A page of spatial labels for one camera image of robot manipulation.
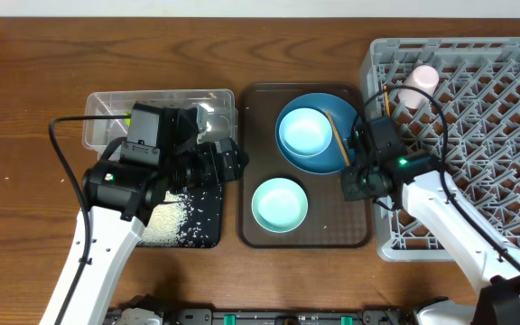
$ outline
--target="bowl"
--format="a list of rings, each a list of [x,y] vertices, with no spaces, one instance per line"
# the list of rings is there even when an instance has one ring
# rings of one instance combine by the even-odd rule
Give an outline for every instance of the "bowl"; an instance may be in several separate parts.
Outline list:
[[[310,158],[322,153],[332,140],[328,118],[312,108],[297,108],[280,123],[280,141],[289,153]]]
[[[296,229],[308,213],[306,193],[294,181],[274,178],[263,182],[252,196],[252,215],[262,228],[274,233]]]
[[[350,137],[350,128],[352,127],[354,118],[357,116],[357,110],[340,97],[326,93],[310,93],[297,97],[288,103],[276,120],[276,144],[284,158],[291,165],[301,171],[319,175],[340,172],[340,170],[346,167],[342,152],[335,140],[333,140],[332,142],[334,143],[330,144],[323,152],[313,155],[312,157],[299,157],[292,154],[284,146],[280,136],[280,125],[289,113],[299,108],[312,108],[323,115],[326,110],[329,110],[339,132],[340,139],[347,149],[348,159],[354,162],[356,155],[354,150],[347,148],[347,139]]]

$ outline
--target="teal bowl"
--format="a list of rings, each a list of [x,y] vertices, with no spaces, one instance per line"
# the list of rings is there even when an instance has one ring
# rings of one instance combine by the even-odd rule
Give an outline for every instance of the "teal bowl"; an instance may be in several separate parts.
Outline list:
[[[252,196],[252,214],[262,228],[274,233],[296,229],[308,213],[306,193],[294,181],[275,178],[265,181]]]

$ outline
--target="white wall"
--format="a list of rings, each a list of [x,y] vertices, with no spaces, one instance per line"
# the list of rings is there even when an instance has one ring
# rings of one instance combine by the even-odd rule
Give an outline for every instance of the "white wall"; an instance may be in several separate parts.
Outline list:
[[[520,18],[520,0],[0,0],[0,16]]]

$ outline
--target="black cable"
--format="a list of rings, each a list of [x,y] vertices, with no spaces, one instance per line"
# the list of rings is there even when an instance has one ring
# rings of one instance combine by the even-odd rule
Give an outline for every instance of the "black cable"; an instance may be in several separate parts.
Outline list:
[[[449,148],[448,148],[449,147],[449,126],[447,125],[447,120],[444,116],[444,113],[442,113],[441,105],[439,105],[439,103],[437,103],[437,101],[434,99],[434,97],[432,97],[431,95],[427,94],[426,92],[424,92],[418,88],[415,88],[415,87],[410,87],[410,86],[405,86],[405,85],[392,86],[387,89],[379,90],[378,92],[375,93],[375,95],[373,95],[371,98],[369,98],[363,106],[363,109],[365,110],[365,112],[366,112],[367,106],[370,103],[372,103],[373,100],[375,100],[377,97],[383,95],[385,92],[392,91],[393,89],[409,89],[409,90],[416,91],[416,92],[420,93],[421,95],[425,96],[426,98],[428,98],[431,101],[432,105],[436,108],[437,114],[439,115],[439,118],[442,121],[441,168],[439,170],[439,175],[440,175],[440,179],[441,179],[442,190],[444,191],[445,195],[447,196],[447,200],[450,201],[450,203],[455,207],[455,209],[457,209],[457,211],[460,213],[460,215],[465,220],[467,220],[467,222],[478,232],[478,234],[481,235],[483,238],[485,238],[485,240],[493,247],[493,249],[495,249],[498,252],[499,256],[505,258],[509,264],[511,264],[517,271],[520,272],[520,264],[508,253],[506,248],[501,247],[497,243],[497,241],[495,241],[491,236],[489,236],[488,233],[486,233],[477,224],[477,222],[475,222],[475,220],[473,220],[467,214],[467,212],[465,212],[462,209],[460,204],[455,200],[454,195],[452,195],[450,193],[449,188],[447,187],[447,183],[445,181],[445,169],[446,169],[447,152],[449,150]],[[358,116],[355,117],[353,125],[356,125],[357,120],[358,120]]]
[[[87,202],[85,200],[85,197],[83,196],[83,192],[81,191],[81,188],[79,187],[78,180],[76,180],[76,177],[73,175],[73,171],[70,168],[70,165],[68,164],[68,161],[65,159],[65,156],[63,155],[63,152],[60,149],[60,146],[58,145],[58,141],[55,138],[55,125],[59,122],[63,121],[83,121],[83,120],[101,120],[101,119],[125,119],[129,118],[129,116],[66,116],[66,117],[59,117],[51,120],[50,122],[50,140],[51,145],[53,145],[53,149],[55,149],[55,153],[58,155],[58,158],[60,158],[61,165],[63,165],[63,169],[68,174],[68,178],[70,179],[71,186],[73,186],[73,190],[76,191],[76,196],[78,197],[79,207],[81,208],[81,213],[83,214],[83,222],[84,222],[84,229],[86,238],[84,241],[83,246],[83,254],[81,255],[81,258],[79,259],[79,266],[78,270],[76,271],[76,274],[73,277],[73,281],[71,282],[70,288],[68,289],[68,293],[65,296],[65,300],[63,301],[63,304],[61,305],[60,312],[58,313],[58,317],[55,320],[55,325],[60,325],[61,321],[63,320],[63,316],[65,315],[65,311],[68,309],[68,306],[70,305],[71,297],[73,296],[73,293],[76,290],[76,287],[78,286],[79,278],[81,278],[81,274],[83,273],[83,268],[88,263],[89,258],[89,247],[91,246],[91,227],[89,226],[89,209],[87,206]]]

